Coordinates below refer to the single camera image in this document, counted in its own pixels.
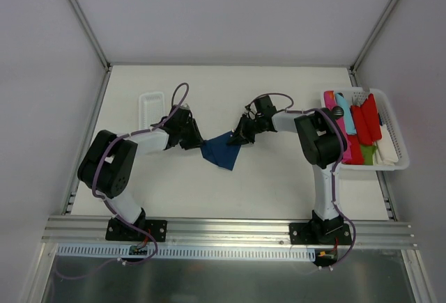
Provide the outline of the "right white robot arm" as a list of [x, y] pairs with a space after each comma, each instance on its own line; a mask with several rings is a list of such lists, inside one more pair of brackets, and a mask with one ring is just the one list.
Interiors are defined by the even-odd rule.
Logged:
[[307, 111], [291, 111], [288, 107], [278, 110], [271, 96], [270, 93], [260, 95], [245, 107], [227, 144], [254, 143], [256, 135], [264, 132], [296, 134], [314, 173], [316, 196], [310, 221], [312, 236], [318, 243], [327, 244], [344, 225], [337, 203], [338, 166], [348, 148], [346, 136], [337, 122], [344, 116], [344, 110], [338, 105]]

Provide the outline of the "blue paper napkin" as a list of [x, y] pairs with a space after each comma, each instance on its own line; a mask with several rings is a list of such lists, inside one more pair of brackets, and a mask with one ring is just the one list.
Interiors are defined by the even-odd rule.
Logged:
[[238, 154], [240, 145], [229, 145], [232, 132], [226, 132], [218, 137], [204, 141], [200, 147], [202, 157], [221, 169], [232, 171]]

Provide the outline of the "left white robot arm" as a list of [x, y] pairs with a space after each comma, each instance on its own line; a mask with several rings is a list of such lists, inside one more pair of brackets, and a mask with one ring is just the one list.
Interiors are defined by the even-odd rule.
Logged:
[[175, 146], [199, 148], [203, 143], [190, 108], [176, 104], [168, 116], [146, 130], [123, 136], [99, 131], [79, 165], [77, 178], [122, 223], [121, 232], [129, 240], [138, 240], [146, 231], [146, 215], [126, 190], [135, 159]]

